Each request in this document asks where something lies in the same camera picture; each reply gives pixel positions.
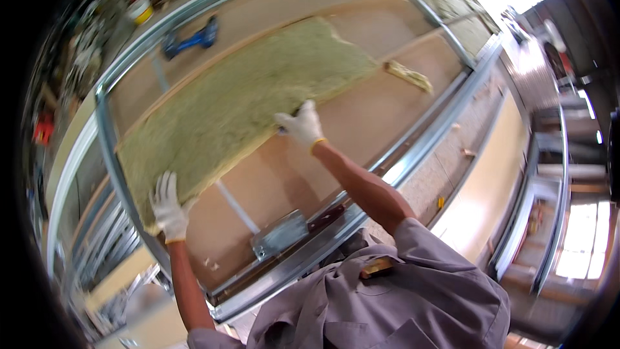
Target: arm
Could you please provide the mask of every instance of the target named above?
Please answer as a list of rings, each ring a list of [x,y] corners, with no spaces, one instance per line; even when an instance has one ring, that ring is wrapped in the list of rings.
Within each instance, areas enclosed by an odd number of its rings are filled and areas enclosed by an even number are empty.
[[[407,217],[415,217],[400,193],[327,143],[313,101],[306,101],[296,117],[278,113],[275,120],[299,143],[308,147],[355,203],[389,234],[393,236],[398,225]]]
[[[198,327],[215,329],[205,297],[198,287],[196,276],[190,267],[185,241],[168,244],[170,265],[172,266],[172,285],[177,299],[179,314],[188,332]]]
[[[177,199],[177,175],[165,172],[159,177],[155,194],[149,195],[157,225],[164,231],[172,267],[172,285],[179,314],[188,332],[203,327],[215,329],[205,297],[198,287],[185,247],[189,211],[194,201],[181,206]]]

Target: bright window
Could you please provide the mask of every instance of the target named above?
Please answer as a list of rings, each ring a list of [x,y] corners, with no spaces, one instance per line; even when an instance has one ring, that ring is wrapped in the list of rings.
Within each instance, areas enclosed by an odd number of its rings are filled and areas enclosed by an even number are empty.
[[[609,201],[571,205],[563,250],[555,274],[598,279],[603,271],[609,234]]]

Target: wooden handle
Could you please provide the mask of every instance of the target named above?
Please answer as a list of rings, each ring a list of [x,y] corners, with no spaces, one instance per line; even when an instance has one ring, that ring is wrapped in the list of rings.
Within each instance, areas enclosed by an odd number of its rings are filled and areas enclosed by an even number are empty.
[[[320,229],[324,226],[331,224],[338,217],[342,216],[342,214],[345,212],[345,209],[346,208],[344,205],[338,205],[323,213],[321,217],[308,222],[308,232],[312,232],[316,229]]]

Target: hand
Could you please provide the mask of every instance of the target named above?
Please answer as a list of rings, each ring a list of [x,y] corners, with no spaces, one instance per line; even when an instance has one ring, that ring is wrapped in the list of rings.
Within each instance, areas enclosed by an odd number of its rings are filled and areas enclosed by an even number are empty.
[[[157,179],[155,195],[149,192],[151,208],[155,214],[155,222],[166,236],[166,244],[185,240],[189,212],[196,203],[192,198],[181,206],[177,199],[177,174],[166,171]]]
[[[327,140],[323,136],[321,121],[319,121],[319,115],[314,109],[313,100],[304,101],[297,116],[292,117],[288,113],[276,113],[274,120],[310,152],[312,152],[314,144]]]

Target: yellow bucket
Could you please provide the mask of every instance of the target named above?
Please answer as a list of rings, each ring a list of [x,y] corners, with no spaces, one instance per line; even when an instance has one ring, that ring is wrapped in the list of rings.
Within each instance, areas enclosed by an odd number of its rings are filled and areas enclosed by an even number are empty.
[[[127,8],[129,17],[140,26],[153,15],[153,7],[150,0],[136,0]]]

